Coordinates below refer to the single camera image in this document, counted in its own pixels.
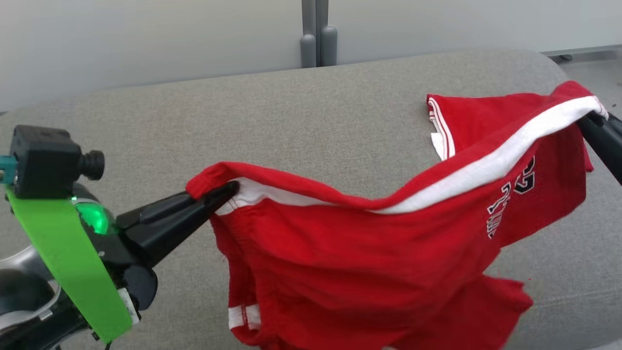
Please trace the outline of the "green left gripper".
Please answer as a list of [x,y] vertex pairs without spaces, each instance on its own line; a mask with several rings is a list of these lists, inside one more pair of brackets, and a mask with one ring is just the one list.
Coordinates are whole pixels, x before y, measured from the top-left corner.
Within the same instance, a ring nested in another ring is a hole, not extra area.
[[227,182],[198,199],[180,192],[115,219],[86,191],[66,199],[20,199],[6,188],[30,240],[5,259],[6,343],[62,343],[80,332],[112,343],[142,321],[151,267],[240,190]]

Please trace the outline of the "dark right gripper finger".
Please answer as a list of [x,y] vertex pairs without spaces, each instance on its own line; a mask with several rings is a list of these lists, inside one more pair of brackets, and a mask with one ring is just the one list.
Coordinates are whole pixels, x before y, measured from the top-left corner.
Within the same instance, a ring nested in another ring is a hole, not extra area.
[[595,114],[595,141],[599,145],[622,145],[622,122],[609,114]]
[[595,151],[600,160],[607,167],[609,172],[615,177],[616,181],[622,183],[622,146],[621,145],[599,145],[595,141],[595,114],[587,113],[577,121],[577,125],[584,139]]

